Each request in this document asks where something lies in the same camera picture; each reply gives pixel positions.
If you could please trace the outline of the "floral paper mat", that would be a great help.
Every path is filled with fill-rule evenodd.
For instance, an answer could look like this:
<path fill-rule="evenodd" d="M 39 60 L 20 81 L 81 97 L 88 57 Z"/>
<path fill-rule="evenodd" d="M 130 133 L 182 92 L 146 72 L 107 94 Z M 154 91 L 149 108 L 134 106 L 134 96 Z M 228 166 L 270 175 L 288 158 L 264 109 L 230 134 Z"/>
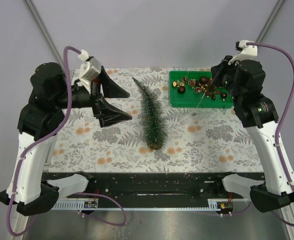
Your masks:
<path fill-rule="evenodd" d="M 73 109 L 59 132 L 50 172 L 261 172 L 255 145 L 232 108 L 176 108 L 168 68 L 111 68 L 130 93 L 109 102 L 131 120 L 100 127 Z"/>

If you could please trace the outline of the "brown bauble in tray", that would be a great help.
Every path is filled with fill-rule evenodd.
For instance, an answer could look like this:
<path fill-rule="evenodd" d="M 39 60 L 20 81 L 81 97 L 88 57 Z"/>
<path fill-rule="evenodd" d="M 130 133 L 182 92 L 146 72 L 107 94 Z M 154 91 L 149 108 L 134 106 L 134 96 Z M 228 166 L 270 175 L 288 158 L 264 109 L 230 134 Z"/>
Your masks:
<path fill-rule="evenodd" d="M 207 84 L 208 81 L 209 81 L 209 79 L 208 79 L 206 76 L 202 76 L 202 77 L 200 77 L 200 79 L 199 79 L 199 82 L 200 82 L 200 84 L 202 84 L 202 85 Z"/>

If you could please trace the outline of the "small green christmas tree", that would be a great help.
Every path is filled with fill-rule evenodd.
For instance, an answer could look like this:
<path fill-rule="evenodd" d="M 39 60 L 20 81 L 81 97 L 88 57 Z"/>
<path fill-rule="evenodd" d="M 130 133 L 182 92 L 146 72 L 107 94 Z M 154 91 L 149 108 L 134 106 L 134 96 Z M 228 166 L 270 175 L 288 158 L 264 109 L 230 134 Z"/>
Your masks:
<path fill-rule="evenodd" d="M 148 86 L 132 77 L 141 94 L 141 124 L 143 140 L 152 150 L 160 150 L 168 137 L 164 111 L 158 96 Z"/>

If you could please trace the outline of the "green plastic tray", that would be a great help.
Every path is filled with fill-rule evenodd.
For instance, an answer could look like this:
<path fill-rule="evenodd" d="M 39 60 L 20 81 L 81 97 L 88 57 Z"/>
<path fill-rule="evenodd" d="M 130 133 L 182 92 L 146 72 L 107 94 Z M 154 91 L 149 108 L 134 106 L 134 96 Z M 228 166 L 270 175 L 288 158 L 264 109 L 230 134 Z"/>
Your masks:
<path fill-rule="evenodd" d="M 233 106 L 233 100 L 228 95 L 225 100 L 223 100 L 219 95 L 216 99 L 211 97 L 203 97 L 203 93 L 196 94 L 194 90 L 186 84 L 185 93 L 178 93 L 178 88 L 173 86 L 173 82 L 178 82 L 182 77 L 187 76 L 188 79 L 199 80 L 200 77 L 206 76 L 208 78 L 212 77 L 210 71 L 178 71 L 172 70 L 169 72 L 169 98 L 170 104 L 173 108 L 216 108 L 216 109 L 230 109 Z"/>

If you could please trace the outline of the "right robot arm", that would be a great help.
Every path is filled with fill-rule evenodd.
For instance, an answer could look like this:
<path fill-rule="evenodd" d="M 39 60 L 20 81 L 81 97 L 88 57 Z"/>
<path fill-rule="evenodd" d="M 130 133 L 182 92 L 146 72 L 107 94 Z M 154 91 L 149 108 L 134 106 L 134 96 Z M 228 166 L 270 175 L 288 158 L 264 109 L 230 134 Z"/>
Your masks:
<path fill-rule="evenodd" d="M 234 111 L 253 140 L 258 152 L 264 180 L 254 180 L 227 173 L 214 185 L 220 198 L 236 193 L 252 201 L 262 213 L 274 211 L 294 203 L 294 171 L 286 151 L 278 153 L 281 141 L 276 138 L 279 117 L 274 103 L 261 91 L 266 73 L 255 60 L 230 63 L 225 56 L 221 63 L 211 68 L 214 84 L 227 90 L 233 99 Z"/>

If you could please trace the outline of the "dark brown bauble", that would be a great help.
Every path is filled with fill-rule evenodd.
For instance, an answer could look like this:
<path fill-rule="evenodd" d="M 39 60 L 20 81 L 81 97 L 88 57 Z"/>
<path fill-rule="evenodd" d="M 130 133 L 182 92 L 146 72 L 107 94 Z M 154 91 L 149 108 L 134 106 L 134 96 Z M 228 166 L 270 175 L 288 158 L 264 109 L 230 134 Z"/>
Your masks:
<path fill-rule="evenodd" d="M 177 92 L 179 94 L 184 94 L 186 92 L 186 88 L 181 85 L 181 86 L 178 87 Z"/>

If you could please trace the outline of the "small dark bauble right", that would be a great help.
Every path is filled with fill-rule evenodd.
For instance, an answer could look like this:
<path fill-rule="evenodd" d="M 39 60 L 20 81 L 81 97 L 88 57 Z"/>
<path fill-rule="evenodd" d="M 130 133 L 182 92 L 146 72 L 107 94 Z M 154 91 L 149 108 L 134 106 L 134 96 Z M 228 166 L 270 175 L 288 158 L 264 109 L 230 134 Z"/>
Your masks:
<path fill-rule="evenodd" d="M 228 95 L 227 95 L 227 93 L 226 93 L 226 92 L 223 92 L 223 93 L 221 93 L 221 98 L 222 98 L 222 99 L 226 99 L 226 98 L 227 98 L 227 96 L 228 96 Z"/>

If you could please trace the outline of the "gold ribbed ornament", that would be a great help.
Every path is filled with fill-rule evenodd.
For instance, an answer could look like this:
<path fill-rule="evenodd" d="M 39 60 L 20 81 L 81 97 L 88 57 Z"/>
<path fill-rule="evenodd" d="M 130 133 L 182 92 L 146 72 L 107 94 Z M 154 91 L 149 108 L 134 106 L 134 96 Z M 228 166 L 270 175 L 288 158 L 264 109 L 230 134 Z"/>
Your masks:
<path fill-rule="evenodd" d="M 180 86 L 180 82 L 178 80 L 173 81 L 172 83 L 174 88 L 178 88 Z"/>

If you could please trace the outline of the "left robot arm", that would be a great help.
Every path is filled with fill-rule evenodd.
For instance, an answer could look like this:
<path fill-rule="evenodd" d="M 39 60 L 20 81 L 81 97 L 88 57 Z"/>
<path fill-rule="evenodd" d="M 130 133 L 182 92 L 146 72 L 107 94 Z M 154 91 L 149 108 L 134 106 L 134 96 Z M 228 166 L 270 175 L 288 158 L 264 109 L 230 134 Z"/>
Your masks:
<path fill-rule="evenodd" d="M 9 187 L 0 192 L 0 202 L 16 205 L 17 212 L 27 217 L 48 212 L 59 199 L 77 193 L 85 198 L 94 195 L 94 177 L 81 171 L 60 179 L 42 179 L 44 164 L 53 156 L 58 126 L 65 121 L 63 110 L 68 100 L 74 109 L 92 108 L 103 128 L 131 120 L 131 115 L 108 103 L 109 98 L 128 98 L 130 94 L 105 70 L 93 78 L 91 92 L 74 84 L 71 96 L 64 71 L 57 63 L 41 64 L 30 81 L 33 89 L 17 126 L 19 147 L 14 173 Z"/>

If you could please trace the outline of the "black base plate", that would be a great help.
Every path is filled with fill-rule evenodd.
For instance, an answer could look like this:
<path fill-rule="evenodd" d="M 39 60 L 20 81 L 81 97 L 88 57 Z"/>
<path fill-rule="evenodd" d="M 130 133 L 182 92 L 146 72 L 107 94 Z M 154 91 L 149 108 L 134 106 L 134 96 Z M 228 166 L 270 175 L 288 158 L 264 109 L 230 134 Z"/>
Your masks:
<path fill-rule="evenodd" d="M 209 199 L 240 198 L 220 182 L 221 173 L 94 173 L 88 193 L 109 196 L 127 209 L 192 209 Z"/>

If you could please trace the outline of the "frosted pine cone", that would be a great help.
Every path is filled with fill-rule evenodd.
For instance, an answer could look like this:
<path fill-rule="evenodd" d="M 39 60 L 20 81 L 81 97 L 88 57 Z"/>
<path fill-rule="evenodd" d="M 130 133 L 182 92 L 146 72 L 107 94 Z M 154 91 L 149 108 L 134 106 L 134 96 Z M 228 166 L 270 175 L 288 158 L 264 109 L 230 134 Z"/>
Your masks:
<path fill-rule="evenodd" d="M 196 86 L 196 80 L 195 79 L 190 79 L 188 81 L 188 85 L 192 88 L 194 88 Z"/>

